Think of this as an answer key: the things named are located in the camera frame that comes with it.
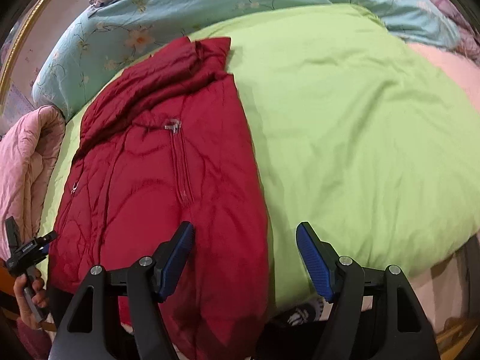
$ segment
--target gold trim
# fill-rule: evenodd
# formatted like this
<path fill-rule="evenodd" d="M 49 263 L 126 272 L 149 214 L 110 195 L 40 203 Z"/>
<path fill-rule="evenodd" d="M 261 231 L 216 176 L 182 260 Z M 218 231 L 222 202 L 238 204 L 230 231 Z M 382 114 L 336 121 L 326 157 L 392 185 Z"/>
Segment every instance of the gold trim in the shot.
<path fill-rule="evenodd" d="M 0 76 L 0 115 L 3 113 L 7 93 L 10 88 L 10 77 L 13 72 L 15 62 L 17 61 L 18 54 L 20 53 L 25 40 L 27 39 L 30 31 L 37 22 L 38 18 L 42 14 L 43 10 L 51 0 L 38 0 L 30 11 L 27 19 L 23 23 L 18 35 L 15 37 L 15 42 L 11 46 L 8 58 L 3 66 Z"/>

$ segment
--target jacket sleeve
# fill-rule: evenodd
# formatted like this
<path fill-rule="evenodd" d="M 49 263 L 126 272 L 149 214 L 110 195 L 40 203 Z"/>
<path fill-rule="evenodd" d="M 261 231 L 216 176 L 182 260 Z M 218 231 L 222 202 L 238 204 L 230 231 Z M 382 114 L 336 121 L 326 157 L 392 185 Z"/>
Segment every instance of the jacket sleeve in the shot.
<path fill-rule="evenodd" d="M 30 329 L 20 318 L 17 319 L 17 329 L 18 338 L 34 360 L 47 360 L 49 358 L 52 340 L 44 330 Z"/>

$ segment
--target zipper pull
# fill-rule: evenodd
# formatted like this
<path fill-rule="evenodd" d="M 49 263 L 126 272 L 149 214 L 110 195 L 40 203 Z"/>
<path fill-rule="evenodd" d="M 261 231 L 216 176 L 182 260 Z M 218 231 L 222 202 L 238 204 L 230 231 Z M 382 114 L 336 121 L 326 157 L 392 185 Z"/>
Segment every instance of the zipper pull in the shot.
<path fill-rule="evenodd" d="M 164 126 L 165 130 L 171 130 L 174 134 L 180 130 L 182 123 L 178 119 L 170 119 Z"/>
<path fill-rule="evenodd" d="M 71 195 L 75 193 L 75 191 L 77 190 L 77 187 L 78 187 L 78 181 L 73 185 L 73 188 L 71 189 L 71 192 L 70 192 Z"/>

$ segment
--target metal screw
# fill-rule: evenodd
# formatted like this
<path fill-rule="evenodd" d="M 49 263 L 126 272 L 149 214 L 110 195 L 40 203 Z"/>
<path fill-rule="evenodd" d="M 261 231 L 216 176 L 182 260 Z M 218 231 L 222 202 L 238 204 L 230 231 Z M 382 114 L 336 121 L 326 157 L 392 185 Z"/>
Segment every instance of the metal screw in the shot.
<path fill-rule="evenodd" d="M 402 270 L 397 267 L 396 265 L 391 265 L 388 267 L 388 270 L 393 273 L 394 275 L 398 275 L 400 272 L 402 272 Z"/>
<path fill-rule="evenodd" d="M 99 265 L 96 265 L 96 266 L 92 267 L 92 269 L 90 269 L 90 273 L 91 273 L 92 275 L 97 275 L 97 274 L 99 274 L 100 272 L 102 272 L 102 267 L 99 266 Z"/>
<path fill-rule="evenodd" d="M 353 260 L 349 256 L 342 256 L 338 259 L 343 266 L 351 266 Z"/>
<path fill-rule="evenodd" d="M 149 266 L 153 262 L 151 257 L 142 257 L 139 261 L 141 266 Z"/>

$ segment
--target wooden bed frame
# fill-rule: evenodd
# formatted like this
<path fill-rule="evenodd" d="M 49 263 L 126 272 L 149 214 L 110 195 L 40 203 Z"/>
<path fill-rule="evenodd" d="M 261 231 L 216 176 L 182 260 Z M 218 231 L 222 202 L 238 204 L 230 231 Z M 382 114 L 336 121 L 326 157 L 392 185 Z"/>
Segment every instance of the wooden bed frame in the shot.
<path fill-rule="evenodd" d="M 441 360 L 454 360 L 478 329 L 478 318 L 459 318 L 451 327 L 436 335 Z"/>
<path fill-rule="evenodd" d="M 8 57 L 5 64 L 2 66 L 0 74 L 0 115 L 3 113 L 3 108 L 7 99 L 7 93 L 10 88 L 10 77 L 13 72 L 15 62 L 18 59 L 18 55 L 27 39 L 33 26 L 40 18 L 43 10 L 51 0 L 38 0 L 30 12 L 23 18 L 21 26 L 17 31 L 12 44 L 8 51 Z"/>

